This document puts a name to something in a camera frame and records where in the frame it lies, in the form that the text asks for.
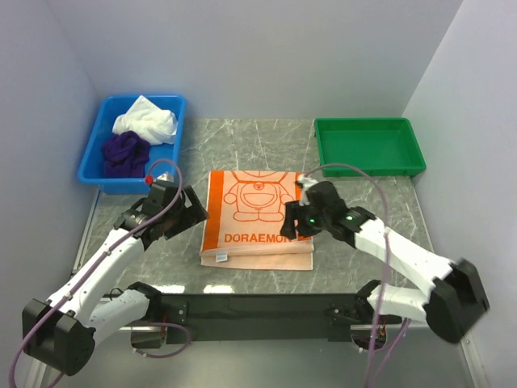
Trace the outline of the orange Doraemon towel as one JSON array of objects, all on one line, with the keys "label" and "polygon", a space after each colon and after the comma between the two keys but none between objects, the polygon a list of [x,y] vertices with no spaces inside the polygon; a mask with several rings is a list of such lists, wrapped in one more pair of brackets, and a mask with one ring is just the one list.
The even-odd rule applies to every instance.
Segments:
[{"label": "orange Doraemon towel", "polygon": [[313,240],[280,234],[301,198],[292,171],[211,171],[200,263],[237,270],[311,271]]}]

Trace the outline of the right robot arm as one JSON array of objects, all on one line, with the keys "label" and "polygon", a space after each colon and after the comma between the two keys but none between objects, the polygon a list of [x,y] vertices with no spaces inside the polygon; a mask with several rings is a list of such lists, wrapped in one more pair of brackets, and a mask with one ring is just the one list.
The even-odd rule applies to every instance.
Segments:
[{"label": "right robot arm", "polygon": [[442,340],[459,343],[490,309],[477,268],[428,251],[387,227],[373,213],[349,207],[329,181],[306,175],[296,180],[301,197],[286,203],[285,238],[310,238],[325,231],[335,240],[367,253],[401,273],[413,288],[371,280],[347,307],[331,307],[331,317],[349,325],[373,323],[380,316],[425,322]]}]

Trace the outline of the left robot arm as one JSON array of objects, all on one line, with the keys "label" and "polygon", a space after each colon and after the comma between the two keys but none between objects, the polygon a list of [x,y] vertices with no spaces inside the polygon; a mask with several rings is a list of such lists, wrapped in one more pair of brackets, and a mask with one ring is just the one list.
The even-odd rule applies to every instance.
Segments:
[{"label": "left robot arm", "polygon": [[157,180],[148,196],[121,213],[102,246],[64,286],[45,301],[29,301],[22,313],[25,354],[73,376],[97,345],[121,327],[164,319],[162,293],[136,282],[108,303],[102,297],[152,243],[208,219],[194,189]]}]

